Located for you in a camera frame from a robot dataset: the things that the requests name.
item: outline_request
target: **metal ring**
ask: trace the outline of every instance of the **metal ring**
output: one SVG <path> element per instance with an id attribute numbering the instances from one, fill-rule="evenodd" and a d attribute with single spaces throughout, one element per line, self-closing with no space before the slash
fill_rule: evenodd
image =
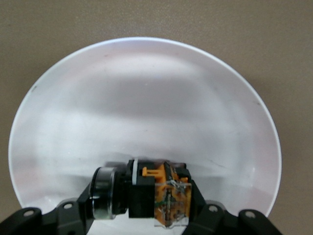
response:
<path id="1" fill-rule="evenodd" d="M 90 194 L 92 198 L 92 213 L 94 219 L 114 219 L 113 186 L 116 169 L 109 167 L 99 168 L 93 177 Z"/>

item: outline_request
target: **beige table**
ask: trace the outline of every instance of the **beige table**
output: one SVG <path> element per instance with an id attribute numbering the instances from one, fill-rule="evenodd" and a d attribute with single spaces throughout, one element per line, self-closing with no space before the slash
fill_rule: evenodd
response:
<path id="1" fill-rule="evenodd" d="M 50 66 L 127 36 L 177 40 L 231 65 L 267 105 L 282 181 L 269 216 L 285 235 L 313 234 L 313 1 L 0 1 L 0 220 L 20 208 L 7 149 L 17 108 Z"/>

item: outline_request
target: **transparent plastic casing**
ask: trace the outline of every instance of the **transparent plastic casing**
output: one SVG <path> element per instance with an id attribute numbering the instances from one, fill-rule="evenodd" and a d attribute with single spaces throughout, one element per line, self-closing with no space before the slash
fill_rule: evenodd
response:
<path id="1" fill-rule="evenodd" d="M 187 226 L 191 183 L 167 181 L 155 186 L 155 227 Z"/>

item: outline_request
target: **white plastic plate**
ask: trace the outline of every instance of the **white plastic plate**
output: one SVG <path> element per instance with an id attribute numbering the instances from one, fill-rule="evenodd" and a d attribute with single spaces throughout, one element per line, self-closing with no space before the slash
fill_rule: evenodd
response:
<path id="1" fill-rule="evenodd" d="M 187 163 L 205 199 L 268 215 L 281 152 L 261 98 L 234 69 L 195 47 L 122 38 L 83 48 L 29 90 L 9 142 L 23 207 L 44 213 L 78 197 L 94 171 L 132 158 Z M 89 234 L 173 234 L 153 219 L 95 221 Z"/>

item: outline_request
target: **screw hole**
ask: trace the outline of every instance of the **screw hole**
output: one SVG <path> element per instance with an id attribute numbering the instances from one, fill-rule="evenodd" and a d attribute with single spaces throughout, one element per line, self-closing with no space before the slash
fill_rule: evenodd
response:
<path id="1" fill-rule="evenodd" d="M 35 213 L 33 210 L 29 210 L 29 211 L 24 212 L 23 215 L 24 215 L 25 217 L 27 217 L 27 216 L 32 215 L 33 213 Z"/>
<path id="2" fill-rule="evenodd" d="M 69 209 L 69 208 L 71 208 L 73 206 L 73 204 L 71 204 L 71 203 L 66 203 L 64 206 L 63 206 L 63 208 L 64 209 Z"/>
<path id="3" fill-rule="evenodd" d="M 255 214 L 252 211 L 246 211 L 245 215 L 248 218 L 255 219 Z"/>
<path id="4" fill-rule="evenodd" d="M 211 211 L 211 212 L 218 212 L 219 211 L 219 209 L 217 209 L 217 207 L 216 206 L 209 206 L 209 211 Z"/>

